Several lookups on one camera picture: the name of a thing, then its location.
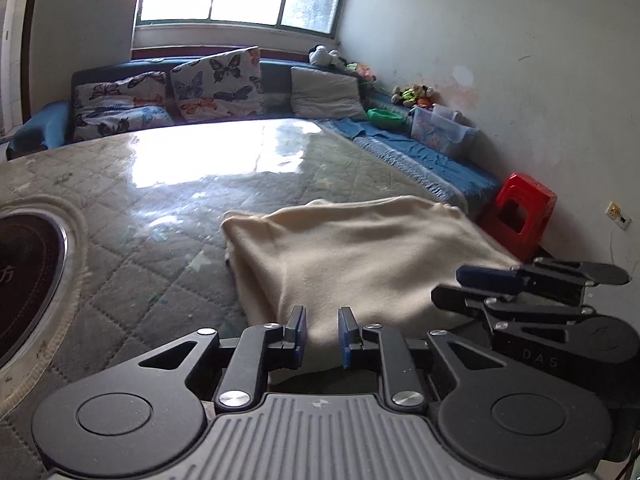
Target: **red plastic stool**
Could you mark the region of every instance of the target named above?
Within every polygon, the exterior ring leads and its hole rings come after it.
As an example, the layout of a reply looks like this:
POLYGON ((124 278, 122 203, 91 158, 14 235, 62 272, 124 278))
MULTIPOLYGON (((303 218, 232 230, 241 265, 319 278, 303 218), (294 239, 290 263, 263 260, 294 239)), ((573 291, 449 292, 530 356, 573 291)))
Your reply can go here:
POLYGON ((529 175, 513 173, 478 225, 511 254, 526 262, 542 240, 556 194, 529 175))

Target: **chinese character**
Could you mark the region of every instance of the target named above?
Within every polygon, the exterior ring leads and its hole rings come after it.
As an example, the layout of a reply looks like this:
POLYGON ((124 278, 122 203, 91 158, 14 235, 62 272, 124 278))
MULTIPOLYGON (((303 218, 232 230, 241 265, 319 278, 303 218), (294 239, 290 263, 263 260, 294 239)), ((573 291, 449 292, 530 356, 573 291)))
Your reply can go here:
POLYGON ((14 269, 15 267, 12 265, 0 269, 0 283, 9 283, 14 278, 14 269))

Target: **sofa backrest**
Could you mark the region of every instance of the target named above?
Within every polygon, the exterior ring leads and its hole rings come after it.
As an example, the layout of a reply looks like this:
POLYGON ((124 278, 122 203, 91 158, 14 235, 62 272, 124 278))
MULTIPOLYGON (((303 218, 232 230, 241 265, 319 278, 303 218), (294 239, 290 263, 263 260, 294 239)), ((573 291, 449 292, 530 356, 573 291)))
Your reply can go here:
MULTIPOLYGON (((172 68, 193 61, 198 57, 161 57, 156 59, 139 59, 121 63, 118 65, 101 66, 75 72, 71 77, 71 95, 76 86, 88 83, 102 83, 118 81, 144 72, 169 72, 172 68)), ((260 70, 262 72, 262 88, 264 89, 264 106, 267 111, 287 114, 291 112, 291 67, 303 66, 315 68, 326 72, 339 72, 357 77, 355 72, 343 72, 341 70, 328 70, 313 67, 309 63, 300 61, 285 61, 280 59, 261 59, 260 70)), ((167 84, 167 97, 173 97, 174 90, 171 83, 167 84)))

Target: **window frame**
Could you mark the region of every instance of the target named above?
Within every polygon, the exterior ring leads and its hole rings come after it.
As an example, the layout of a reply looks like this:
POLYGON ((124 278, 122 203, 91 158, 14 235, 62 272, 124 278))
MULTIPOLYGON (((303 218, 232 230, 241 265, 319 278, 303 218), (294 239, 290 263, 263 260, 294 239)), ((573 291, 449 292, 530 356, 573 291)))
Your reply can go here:
MULTIPOLYGON (((187 24, 187 23, 210 23, 210 24, 229 24, 229 25, 247 25, 249 27, 261 27, 268 28, 271 30, 289 30, 292 32, 301 32, 302 34, 308 34, 310 36, 320 36, 322 38, 335 38, 335 33, 338 28, 338 21, 340 19, 340 14, 342 10, 342 4, 344 0, 338 0, 335 7, 334 19, 331 24, 331 30, 329 32, 318 32, 317 30, 311 30, 309 28, 300 28, 300 27, 291 27, 289 25, 282 24, 282 16, 284 14, 284 7, 287 0, 280 1, 280 10, 278 12, 278 19, 276 20, 275 25, 268 25, 265 23, 253 23, 253 22, 233 22, 228 20, 212 20, 210 17, 206 19, 197 19, 191 18, 188 20, 180 20, 177 18, 170 18, 168 20, 142 20, 142 2, 144 0, 138 0, 138 10, 136 11, 136 27, 139 25, 166 25, 169 23, 173 24, 187 24)), ((213 7, 213 0, 211 0, 211 5, 209 6, 209 16, 211 16, 213 7)))

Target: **black round cooktop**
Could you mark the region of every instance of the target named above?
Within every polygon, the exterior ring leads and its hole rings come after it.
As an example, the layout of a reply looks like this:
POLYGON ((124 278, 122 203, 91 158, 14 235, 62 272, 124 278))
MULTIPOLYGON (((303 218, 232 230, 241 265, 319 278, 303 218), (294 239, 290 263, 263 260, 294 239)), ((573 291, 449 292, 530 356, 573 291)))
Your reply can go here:
POLYGON ((65 259, 62 229, 44 214, 0 218, 0 367, 39 322, 65 259))

